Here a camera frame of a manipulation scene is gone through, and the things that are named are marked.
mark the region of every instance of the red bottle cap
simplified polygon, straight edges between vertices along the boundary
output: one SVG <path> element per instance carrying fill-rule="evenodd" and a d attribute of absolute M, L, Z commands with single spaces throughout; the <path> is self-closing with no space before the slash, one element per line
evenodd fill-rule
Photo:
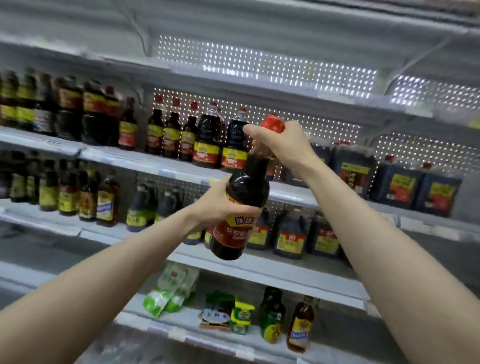
<path fill-rule="evenodd" d="M 282 133 L 285 129 L 285 124 L 282 119 L 275 115 L 265 116 L 265 120 L 262 122 L 262 127 L 273 130 L 275 133 Z"/>

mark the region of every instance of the forearm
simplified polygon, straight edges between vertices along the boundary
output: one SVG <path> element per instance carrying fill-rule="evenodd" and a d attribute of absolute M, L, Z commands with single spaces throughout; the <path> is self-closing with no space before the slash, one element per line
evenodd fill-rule
<path fill-rule="evenodd" d="M 411 362 L 472 363 L 479 358 L 477 298 L 325 164 L 310 163 L 301 177 Z"/>
<path fill-rule="evenodd" d="M 4 309 L 0 363 L 73 363 L 195 227 L 185 208 Z"/>

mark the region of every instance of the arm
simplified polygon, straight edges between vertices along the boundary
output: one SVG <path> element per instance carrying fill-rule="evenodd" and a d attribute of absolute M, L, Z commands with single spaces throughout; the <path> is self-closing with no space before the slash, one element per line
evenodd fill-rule
<path fill-rule="evenodd" d="M 229 202 L 227 183 L 216 183 L 195 204 L 84 260 L 2 310 L 0 363 L 73 363 L 190 232 L 231 215 L 260 214 L 256 207 Z"/>
<path fill-rule="evenodd" d="M 420 245 L 384 219 L 315 155 L 297 122 L 283 134 L 248 125 L 302 178 L 372 301 L 412 363 L 480 358 L 480 302 Z"/>

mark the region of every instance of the person's right hand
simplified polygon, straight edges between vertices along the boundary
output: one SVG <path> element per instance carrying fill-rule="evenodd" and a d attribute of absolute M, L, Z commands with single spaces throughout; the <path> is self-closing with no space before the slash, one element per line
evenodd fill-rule
<path fill-rule="evenodd" d="M 281 134 L 252 124 L 245 125 L 243 131 L 269 147 L 297 177 L 301 178 L 306 169 L 319 161 L 298 121 L 285 122 L 285 130 Z"/>

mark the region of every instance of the hand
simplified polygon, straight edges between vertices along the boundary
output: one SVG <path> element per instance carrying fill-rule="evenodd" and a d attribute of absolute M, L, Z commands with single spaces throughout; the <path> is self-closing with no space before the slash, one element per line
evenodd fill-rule
<path fill-rule="evenodd" d="M 230 177 L 225 177 L 219 180 L 197 202 L 188 206 L 198 222 L 195 231 L 215 226 L 230 216 L 252 216 L 256 218 L 261 214 L 262 210 L 258 207 L 238 205 L 229 201 L 227 198 L 229 179 Z"/>
<path fill-rule="evenodd" d="M 303 172 L 320 161 L 298 121 L 285 122 L 285 130 L 281 134 L 252 124 L 245 125 L 243 131 L 269 147 L 295 176 L 302 178 Z"/>

